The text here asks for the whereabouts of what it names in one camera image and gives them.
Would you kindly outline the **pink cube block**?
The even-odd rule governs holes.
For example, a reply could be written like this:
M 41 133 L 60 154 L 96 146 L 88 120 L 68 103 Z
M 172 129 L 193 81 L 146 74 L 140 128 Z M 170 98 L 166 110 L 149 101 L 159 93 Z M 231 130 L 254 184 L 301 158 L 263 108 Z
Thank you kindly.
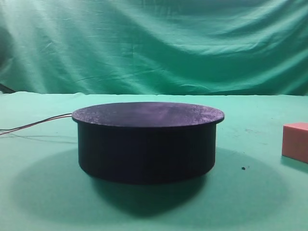
M 308 124 L 285 124 L 282 133 L 282 156 L 308 163 Z

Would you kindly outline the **black round turntable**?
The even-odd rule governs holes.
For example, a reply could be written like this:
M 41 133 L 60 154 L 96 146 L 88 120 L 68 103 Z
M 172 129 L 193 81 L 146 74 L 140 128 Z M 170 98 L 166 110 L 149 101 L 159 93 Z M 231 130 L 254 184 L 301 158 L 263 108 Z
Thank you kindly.
M 205 175 L 215 164 L 224 113 L 173 102 L 105 103 L 75 110 L 78 163 L 88 175 L 163 184 Z

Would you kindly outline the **green backdrop cloth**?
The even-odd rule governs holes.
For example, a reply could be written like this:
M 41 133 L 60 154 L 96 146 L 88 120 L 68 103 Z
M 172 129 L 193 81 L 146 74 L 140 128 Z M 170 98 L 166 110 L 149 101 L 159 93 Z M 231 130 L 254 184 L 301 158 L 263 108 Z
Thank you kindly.
M 3 0 L 0 83 L 36 93 L 307 95 L 305 0 Z

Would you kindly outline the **green table cloth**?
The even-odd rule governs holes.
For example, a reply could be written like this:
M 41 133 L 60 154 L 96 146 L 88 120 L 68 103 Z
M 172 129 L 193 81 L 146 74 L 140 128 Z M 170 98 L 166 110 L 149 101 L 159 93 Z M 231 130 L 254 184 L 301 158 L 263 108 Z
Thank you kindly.
M 307 122 L 306 96 L 85 95 L 0 97 L 14 128 L 113 102 L 203 104 L 225 113 L 214 168 L 204 177 L 129 186 L 89 177 L 77 161 L 77 126 L 62 118 L 0 138 L 3 231 L 305 231 L 308 166 L 281 155 L 282 127 Z

